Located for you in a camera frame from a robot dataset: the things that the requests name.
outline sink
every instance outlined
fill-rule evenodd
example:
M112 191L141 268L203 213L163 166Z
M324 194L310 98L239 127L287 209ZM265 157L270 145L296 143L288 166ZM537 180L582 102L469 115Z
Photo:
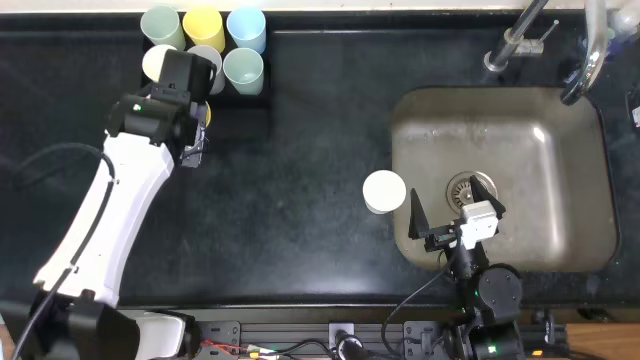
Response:
M406 94L392 123L393 171L415 188L429 224L459 217L477 175L507 208L483 242L491 263L522 271L592 271L617 246L598 112L560 103L555 88L437 88ZM409 199L394 212L395 239L417 266L438 252L411 240Z

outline yellow cup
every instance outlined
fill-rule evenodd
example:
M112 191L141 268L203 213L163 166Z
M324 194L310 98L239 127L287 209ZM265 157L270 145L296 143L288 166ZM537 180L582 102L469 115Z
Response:
M199 7L189 10L182 20L184 31L196 45L209 45L224 51L224 27L222 16L212 7Z

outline faucet spout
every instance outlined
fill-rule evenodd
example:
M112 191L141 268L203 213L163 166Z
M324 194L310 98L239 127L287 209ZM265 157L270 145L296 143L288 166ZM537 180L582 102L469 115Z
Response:
M580 72L560 95L560 101L565 105L573 105L589 91L607 56L609 39L604 0L585 0L584 10L587 20L587 54Z

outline white wall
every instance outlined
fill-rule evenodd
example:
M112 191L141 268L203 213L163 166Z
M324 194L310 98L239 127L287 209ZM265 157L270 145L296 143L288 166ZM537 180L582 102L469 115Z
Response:
M606 0L619 8L630 0ZM198 4L228 11L241 5L266 10L446 10L522 9L530 0L0 0L0 13L30 12L140 12L155 4L185 10ZM583 0L551 0L547 9L580 9Z

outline blue cup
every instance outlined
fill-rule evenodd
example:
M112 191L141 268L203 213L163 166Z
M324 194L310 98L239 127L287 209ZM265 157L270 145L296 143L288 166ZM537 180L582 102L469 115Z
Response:
M227 18L227 30L239 48L249 48L258 54L267 46L267 20L260 9L241 7Z

